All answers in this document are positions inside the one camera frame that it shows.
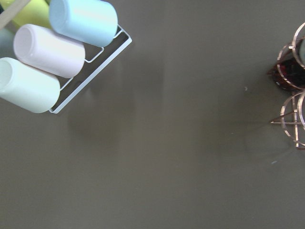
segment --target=white mug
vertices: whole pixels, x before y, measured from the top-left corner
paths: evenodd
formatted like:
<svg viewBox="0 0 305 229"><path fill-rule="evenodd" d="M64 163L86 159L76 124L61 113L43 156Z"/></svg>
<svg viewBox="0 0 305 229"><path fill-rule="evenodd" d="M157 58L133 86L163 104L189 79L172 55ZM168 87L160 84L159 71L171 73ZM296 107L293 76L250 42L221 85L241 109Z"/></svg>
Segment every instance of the white mug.
<svg viewBox="0 0 305 229"><path fill-rule="evenodd" d="M64 78L76 76L85 62L82 42L32 24L17 31L14 51L21 62Z"/></svg>

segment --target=light blue mug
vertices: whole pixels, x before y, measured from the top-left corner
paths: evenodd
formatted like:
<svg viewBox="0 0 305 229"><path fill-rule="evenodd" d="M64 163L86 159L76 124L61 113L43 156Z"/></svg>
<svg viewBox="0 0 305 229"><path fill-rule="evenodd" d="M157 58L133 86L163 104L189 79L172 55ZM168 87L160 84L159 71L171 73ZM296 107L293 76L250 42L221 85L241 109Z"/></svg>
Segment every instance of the light blue mug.
<svg viewBox="0 0 305 229"><path fill-rule="evenodd" d="M112 42L118 26L114 7L100 0L52 0L49 18L57 33L98 47Z"/></svg>

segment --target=white wire rack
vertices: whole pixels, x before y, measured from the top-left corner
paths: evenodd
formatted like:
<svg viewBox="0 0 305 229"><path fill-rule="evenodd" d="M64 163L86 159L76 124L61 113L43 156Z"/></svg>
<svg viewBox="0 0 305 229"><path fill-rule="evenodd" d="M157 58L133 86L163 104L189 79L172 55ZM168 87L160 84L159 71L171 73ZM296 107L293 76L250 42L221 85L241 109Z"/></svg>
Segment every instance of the white wire rack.
<svg viewBox="0 0 305 229"><path fill-rule="evenodd" d="M107 47L86 45L86 53L96 53L92 58L86 58L83 69L70 79L61 81L61 93L57 103L49 112L58 114L94 77L96 77L115 57L130 43L130 35L119 25L113 41Z"/></svg>

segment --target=gray table surface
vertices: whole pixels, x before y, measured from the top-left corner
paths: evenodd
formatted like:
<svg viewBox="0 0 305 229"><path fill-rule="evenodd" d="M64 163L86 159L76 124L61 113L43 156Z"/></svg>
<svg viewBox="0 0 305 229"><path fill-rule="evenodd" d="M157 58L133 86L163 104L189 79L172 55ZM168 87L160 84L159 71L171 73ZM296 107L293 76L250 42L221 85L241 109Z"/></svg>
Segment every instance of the gray table surface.
<svg viewBox="0 0 305 229"><path fill-rule="evenodd" d="M133 43L59 114L0 100L0 228L303 229L266 72L305 2L111 3Z"/></svg>

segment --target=copper wire frame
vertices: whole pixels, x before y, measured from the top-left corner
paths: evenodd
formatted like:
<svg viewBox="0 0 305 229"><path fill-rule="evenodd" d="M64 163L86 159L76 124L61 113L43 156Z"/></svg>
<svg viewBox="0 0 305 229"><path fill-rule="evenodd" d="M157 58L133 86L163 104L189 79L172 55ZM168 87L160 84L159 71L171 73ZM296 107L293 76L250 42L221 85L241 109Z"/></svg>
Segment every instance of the copper wire frame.
<svg viewBox="0 0 305 229"><path fill-rule="evenodd" d="M298 41L303 40L305 37L302 38L298 38L298 35L300 33L300 31L305 27L305 22L296 30L293 40L291 43L286 44L279 52L277 60L280 61L281 57L284 53L284 51L288 48L292 50L293 56L295 58L295 60L297 61L297 63L303 68L305 69L305 65L302 63L302 61L300 60L300 57L297 53L297 49L296 49L296 44ZM285 75L283 74L280 64L278 63L277 65L277 69L278 72L280 73L281 77L293 88L297 89L298 92L292 92L292 95L286 99L286 101L284 102L282 108L281 108L281 112L280 112L280 116L272 119L270 121L270 123L272 124L281 124L282 128L284 130L284 132L286 133L286 135L288 137L290 137L293 142L295 143L295 147L297 149L302 149L305 150L305 142L300 141L299 136L300 136L300 131L304 130L305 131L305 119L303 117L303 110L302 110L302 105L303 105L303 101L305 98L305 88L301 88L298 87L297 85L293 84L293 82L289 81ZM291 103L292 106L292 111L285 113L287 110L288 105ZM289 122L286 121L285 118L292 115L293 121ZM291 131L288 130L287 126L288 125L292 125L293 126L293 133L291 133Z"/></svg>

